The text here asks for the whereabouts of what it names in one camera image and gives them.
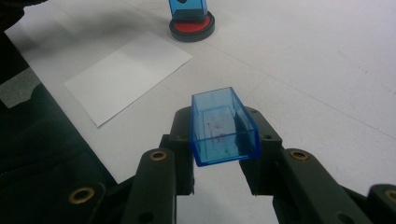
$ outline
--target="brass screw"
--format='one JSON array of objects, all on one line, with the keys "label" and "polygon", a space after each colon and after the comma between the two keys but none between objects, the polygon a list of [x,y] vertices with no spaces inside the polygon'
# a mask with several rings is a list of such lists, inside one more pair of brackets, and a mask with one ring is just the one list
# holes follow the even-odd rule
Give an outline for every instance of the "brass screw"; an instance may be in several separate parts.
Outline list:
[{"label": "brass screw", "polygon": [[396,203],[396,190],[395,189],[388,189],[385,190],[385,195],[387,195],[387,197],[393,201],[394,203]]},{"label": "brass screw", "polygon": [[290,155],[297,161],[307,161],[309,159],[308,154],[302,151],[294,150],[290,153]]},{"label": "brass screw", "polygon": [[163,151],[154,151],[149,155],[153,161],[162,161],[166,158],[166,153]]},{"label": "brass screw", "polygon": [[80,204],[87,202],[95,194],[95,190],[90,187],[83,187],[76,189],[69,195],[69,202],[73,204]]}]

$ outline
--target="gray floor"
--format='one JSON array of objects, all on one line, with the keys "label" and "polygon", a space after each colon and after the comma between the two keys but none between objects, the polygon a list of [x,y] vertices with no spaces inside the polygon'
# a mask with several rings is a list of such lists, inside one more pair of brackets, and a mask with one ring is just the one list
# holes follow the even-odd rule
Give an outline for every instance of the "gray floor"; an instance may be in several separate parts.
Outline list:
[{"label": "gray floor", "polygon": [[28,68],[0,85],[0,100],[11,108],[30,99],[33,89],[40,84],[35,72]]}]

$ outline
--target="black round base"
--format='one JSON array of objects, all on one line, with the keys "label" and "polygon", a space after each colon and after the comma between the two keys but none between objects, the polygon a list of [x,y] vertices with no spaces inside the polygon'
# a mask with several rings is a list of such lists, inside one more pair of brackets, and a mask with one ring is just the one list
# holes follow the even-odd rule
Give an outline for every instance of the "black round base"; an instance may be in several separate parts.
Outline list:
[{"label": "black round base", "polygon": [[169,23],[172,37],[181,42],[196,42],[206,39],[215,31],[215,17],[208,11],[204,22]]}]

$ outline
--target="screw hole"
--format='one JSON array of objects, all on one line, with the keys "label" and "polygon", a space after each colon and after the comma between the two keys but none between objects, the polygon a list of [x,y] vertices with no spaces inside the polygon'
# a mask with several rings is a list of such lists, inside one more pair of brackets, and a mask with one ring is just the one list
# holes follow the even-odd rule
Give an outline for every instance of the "screw hole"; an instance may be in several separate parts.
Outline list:
[{"label": "screw hole", "polygon": [[388,189],[385,191],[385,195],[387,195],[387,197],[393,201],[394,203],[396,203],[396,190],[394,189]]},{"label": "screw hole", "polygon": [[307,161],[308,155],[302,151],[292,151],[290,155],[297,161]]},{"label": "screw hole", "polygon": [[139,217],[140,223],[150,223],[152,220],[154,220],[154,214],[152,214],[150,212],[143,213]]},{"label": "screw hole", "polygon": [[93,197],[95,191],[93,188],[84,187],[76,189],[69,195],[69,202],[73,204],[85,203]]},{"label": "screw hole", "polygon": [[161,161],[166,158],[166,153],[164,153],[163,151],[155,151],[155,152],[151,153],[150,158],[153,161]]},{"label": "screw hole", "polygon": [[355,224],[355,221],[351,217],[349,217],[343,213],[337,214],[337,218],[338,218],[338,220],[342,221],[345,224]]}]

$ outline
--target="blue transparent block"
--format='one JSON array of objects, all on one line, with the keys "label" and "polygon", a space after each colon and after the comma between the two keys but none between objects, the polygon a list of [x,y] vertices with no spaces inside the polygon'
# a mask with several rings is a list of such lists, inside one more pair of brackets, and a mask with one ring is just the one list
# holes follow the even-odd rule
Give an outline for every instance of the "blue transparent block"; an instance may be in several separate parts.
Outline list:
[{"label": "blue transparent block", "polygon": [[169,5],[175,21],[204,21],[207,15],[206,0],[169,0]]},{"label": "blue transparent block", "polygon": [[192,96],[190,144],[198,166],[261,154],[257,125],[231,87]]}]

